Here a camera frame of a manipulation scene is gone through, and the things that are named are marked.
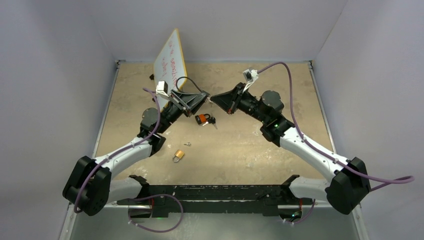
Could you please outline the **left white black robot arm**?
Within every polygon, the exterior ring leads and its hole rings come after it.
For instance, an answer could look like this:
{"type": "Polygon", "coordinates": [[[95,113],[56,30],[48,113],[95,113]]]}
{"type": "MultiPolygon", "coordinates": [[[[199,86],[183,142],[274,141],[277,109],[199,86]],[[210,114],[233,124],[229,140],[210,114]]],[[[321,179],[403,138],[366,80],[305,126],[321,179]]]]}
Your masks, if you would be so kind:
{"type": "Polygon", "coordinates": [[[124,146],[97,158],[83,156],[77,160],[62,195],[74,206],[76,214],[96,215],[112,201],[114,177],[156,154],[166,138],[161,136],[180,116],[195,114],[209,98],[209,93],[184,93],[171,90],[164,108],[150,107],[142,113],[139,133],[124,146]]]}

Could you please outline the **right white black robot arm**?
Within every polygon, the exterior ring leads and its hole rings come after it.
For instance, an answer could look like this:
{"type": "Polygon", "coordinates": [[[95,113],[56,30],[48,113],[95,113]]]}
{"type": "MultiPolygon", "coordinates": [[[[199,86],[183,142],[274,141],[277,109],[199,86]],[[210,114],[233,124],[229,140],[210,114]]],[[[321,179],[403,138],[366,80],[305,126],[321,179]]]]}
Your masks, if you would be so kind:
{"type": "Polygon", "coordinates": [[[288,204],[299,198],[328,202],[339,213],[348,215],[371,191],[365,163],[358,157],[348,159],[329,151],[282,115],[284,104],[278,92],[265,91],[260,98],[244,90],[238,83],[230,91],[214,95],[210,100],[227,114],[240,110],[262,123],[264,138],[307,162],[324,177],[323,180],[296,177],[281,189],[280,196],[288,204]]]}

